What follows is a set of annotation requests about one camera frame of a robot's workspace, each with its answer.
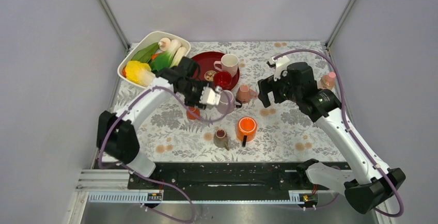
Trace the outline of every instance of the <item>mug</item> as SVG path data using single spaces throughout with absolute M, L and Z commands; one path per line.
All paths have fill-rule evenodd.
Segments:
M 218 148 L 225 148 L 226 150 L 230 151 L 227 132 L 225 132 L 225 130 L 220 129 L 217 130 L 216 133 L 214 133 L 213 143 Z
M 256 136 L 257 122 L 252 117 L 242 117 L 237 122 L 236 136 L 242 141 L 242 146 L 246 146 L 248 141 L 251 141 Z
M 195 113 L 197 116 L 201 116 L 201 113 L 200 113 L 200 111 L 199 111 L 199 109 L 198 108 L 195 108 L 195 107 L 189 107 L 189 110 L 191 111 L 191 112 L 193 112 L 193 113 Z M 190 111 L 186 111 L 186 115 L 187 115 L 187 118 L 189 119 L 189 120 L 196 120 L 196 119 L 199 119 L 199 118 L 197 118 L 197 117 L 195 117 L 192 113 L 190 113 Z
M 229 72 L 219 72 L 213 77 L 214 87 L 220 86 L 223 90 L 231 90 L 231 74 Z
M 228 98 L 230 99 L 230 110 L 227 112 L 228 109 Z M 221 98 L 219 99 L 219 105 L 216 107 L 217 111 L 219 111 L 219 113 L 221 114 L 230 114 L 231 112 L 233 112 L 233 110 L 235 108 L 240 108 L 242 107 L 242 103 L 239 100 L 236 100 L 234 98 L 234 95 L 232 94 L 231 91 L 225 90 L 221 92 Z
M 226 54 L 222 56 L 220 61 L 215 61 L 213 63 L 214 68 L 218 71 L 226 71 L 231 74 L 231 77 L 234 77 L 234 75 L 237 73 L 239 59 L 236 55 L 233 54 Z
M 257 97 L 257 92 L 250 89 L 248 85 L 241 85 L 237 91 L 236 98 L 243 104 L 249 103 L 252 98 Z

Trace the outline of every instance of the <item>gray wall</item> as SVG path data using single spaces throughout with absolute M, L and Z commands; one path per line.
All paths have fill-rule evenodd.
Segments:
M 437 44 L 438 0 L 358 0 L 332 47 L 357 129 L 406 173 L 398 223 L 436 223 Z
M 328 39 L 348 0 L 107 0 L 131 42 L 153 30 L 189 41 Z
M 0 223 L 61 223 L 124 51 L 97 0 L 0 10 Z

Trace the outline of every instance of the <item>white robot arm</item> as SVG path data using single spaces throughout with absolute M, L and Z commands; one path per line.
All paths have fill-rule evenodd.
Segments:
M 191 78 L 197 67 L 196 62 L 183 57 L 177 67 L 166 68 L 157 73 L 156 78 L 139 97 L 125 107 L 115 113 L 104 111 L 99 117 L 97 147 L 102 147 L 110 126 L 121 117 L 106 141 L 105 152 L 141 175 L 149 177 L 155 169 L 155 163 L 140 151 L 136 135 L 146 118 L 169 99 L 173 91 L 184 95 L 187 106 L 205 109 L 207 105 L 219 104 L 220 88 L 212 89 L 208 81 Z
M 287 56 L 277 60 L 271 58 L 268 65 L 276 70 L 274 75 L 258 82 L 259 99 L 264 107 L 271 105 L 269 92 L 273 93 L 275 103 L 294 101 L 302 113 L 327 133 L 352 170 L 342 172 L 311 159 L 298 169 L 303 184 L 319 184 L 334 190 L 363 214 L 391 197 L 394 191 L 385 177 L 398 189 L 406 178 L 403 171 L 390 169 L 354 129 L 350 119 L 342 117 L 340 101 L 330 90 L 317 88 L 312 68 L 305 62 L 292 63 Z

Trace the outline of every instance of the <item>floral tablecloth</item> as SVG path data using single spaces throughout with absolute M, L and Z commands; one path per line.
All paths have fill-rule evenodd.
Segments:
M 219 51 L 239 57 L 241 76 L 238 86 L 248 84 L 258 91 L 257 81 L 274 73 L 266 64 L 273 55 L 294 49 L 311 49 L 322 52 L 320 42 L 192 42 L 189 56 Z M 327 63 L 311 53 L 289 56 L 294 61 L 305 61 L 313 67 L 316 79 L 329 71 Z M 142 89 L 122 81 L 113 110 L 121 108 L 141 93 Z M 236 109 L 225 119 L 214 124 L 188 120 L 185 109 L 170 98 L 160 105 L 137 131 L 140 150 L 157 162 L 294 162 L 316 158 L 320 161 L 345 161 L 327 135 L 317 128 L 298 107 L 285 101 L 264 108 L 253 99 Z M 201 110 L 206 118 L 221 114 L 215 108 Z M 236 123 L 244 116 L 256 119 L 258 124 L 254 140 L 242 147 L 236 139 Z M 225 129 L 230 138 L 230 151 L 213 144 L 216 129 Z M 112 161 L 106 155 L 104 161 Z

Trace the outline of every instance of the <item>red plate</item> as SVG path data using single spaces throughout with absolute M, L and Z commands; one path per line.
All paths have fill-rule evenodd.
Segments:
M 215 61 L 220 61 L 222 56 L 224 56 L 224 53 L 210 51 L 210 52 L 200 53 L 192 57 L 192 60 L 197 62 L 201 67 L 201 73 L 199 75 L 200 80 L 213 82 L 213 76 L 218 72 L 218 70 L 214 68 L 213 63 Z M 197 75 L 198 75 L 198 70 L 196 70 L 193 78 L 195 78 Z M 237 73 L 234 75 L 234 77 L 231 80 L 231 89 L 234 89 L 234 87 L 236 87 L 239 78 L 240 78 L 240 70 L 237 69 Z

